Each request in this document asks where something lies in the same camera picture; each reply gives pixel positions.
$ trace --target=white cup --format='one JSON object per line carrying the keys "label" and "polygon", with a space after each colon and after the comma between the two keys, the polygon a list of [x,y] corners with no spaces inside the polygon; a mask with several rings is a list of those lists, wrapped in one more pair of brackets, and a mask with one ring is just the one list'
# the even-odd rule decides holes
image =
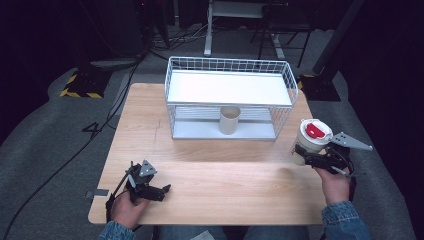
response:
{"label": "white cup", "polygon": [[219,119],[219,130],[225,135],[233,134],[237,129],[240,117],[240,108],[234,106],[221,107],[221,117]]}
{"label": "white cup", "polygon": [[299,144],[307,152],[319,153],[327,146],[332,137],[333,131],[331,128],[320,120],[302,120],[291,151],[293,162],[297,165],[305,165],[304,158],[295,152],[294,147],[296,144]]}

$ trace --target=denim sleeve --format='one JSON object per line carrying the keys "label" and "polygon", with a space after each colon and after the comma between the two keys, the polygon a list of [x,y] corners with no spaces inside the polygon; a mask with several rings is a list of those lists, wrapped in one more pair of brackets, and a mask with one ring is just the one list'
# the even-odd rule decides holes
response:
{"label": "denim sleeve", "polygon": [[122,226],[119,223],[110,221],[106,224],[102,233],[100,233],[97,240],[133,240],[135,239],[135,234],[130,229]]}
{"label": "denim sleeve", "polygon": [[365,223],[359,218],[351,202],[328,205],[322,211],[327,240],[371,239]]}

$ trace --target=wire basket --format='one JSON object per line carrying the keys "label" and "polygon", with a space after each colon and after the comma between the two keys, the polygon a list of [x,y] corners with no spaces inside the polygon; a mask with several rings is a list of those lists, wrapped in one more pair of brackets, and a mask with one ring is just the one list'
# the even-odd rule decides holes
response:
{"label": "wire basket", "polygon": [[[276,140],[298,96],[285,61],[171,57],[165,98],[174,139]],[[237,130],[218,129],[220,109],[241,110]]]}

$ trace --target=human hand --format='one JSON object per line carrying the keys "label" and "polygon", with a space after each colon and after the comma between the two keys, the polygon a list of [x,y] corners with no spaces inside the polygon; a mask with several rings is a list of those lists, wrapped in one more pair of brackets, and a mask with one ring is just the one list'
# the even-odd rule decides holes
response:
{"label": "human hand", "polygon": [[134,205],[130,200],[130,192],[124,190],[113,203],[111,220],[132,229],[149,203],[150,200],[140,198]]}
{"label": "human hand", "polygon": [[349,201],[350,179],[342,174],[331,174],[325,169],[314,168],[322,180],[322,191],[325,202],[331,205],[337,202]]}

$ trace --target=gray carpet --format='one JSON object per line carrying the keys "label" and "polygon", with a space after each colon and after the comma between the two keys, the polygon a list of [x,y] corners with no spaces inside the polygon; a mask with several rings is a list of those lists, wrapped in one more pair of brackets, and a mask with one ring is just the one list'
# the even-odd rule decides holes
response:
{"label": "gray carpet", "polygon": [[[292,67],[295,76],[312,73],[312,67],[332,35],[315,31],[301,68]],[[214,35],[212,57],[256,59],[259,40],[249,43],[252,31],[221,31]],[[174,50],[156,51],[162,56],[203,56],[204,38],[185,43]],[[287,61],[296,66],[299,52],[285,51]],[[263,59],[275,60],[272,49]],[[163,83],[167,61],[149,54],[135,71],[132,82]],[[50,101],[25,118],[0,148],[0,234],[24,201],[90,139],[84,127],[106,117],[128,79],[130,69],[113,73],[103,99],[60,97],[73,73],[70,69],[55,80],[48,93]],[[372,145],[367,133],[347,101],[347,86],[338,74],[334,84],[341,102],[309,101],[314,118],[327,123],[333,132],[345,132]],[[97,137],[59,172],[26,205],[17,217],[8,239],[95,239],[103,226],[88,219],[90,200],[86,191],[97,187],[114,136],[119,113]],[[369,227],[373,239],[415,239],[403,196],[374,151],[352,150],[358,188],[354,205]],[[137,234],[149,239],[151,226]],[[319,239],[321,226],[311,226],[311,239]]]}

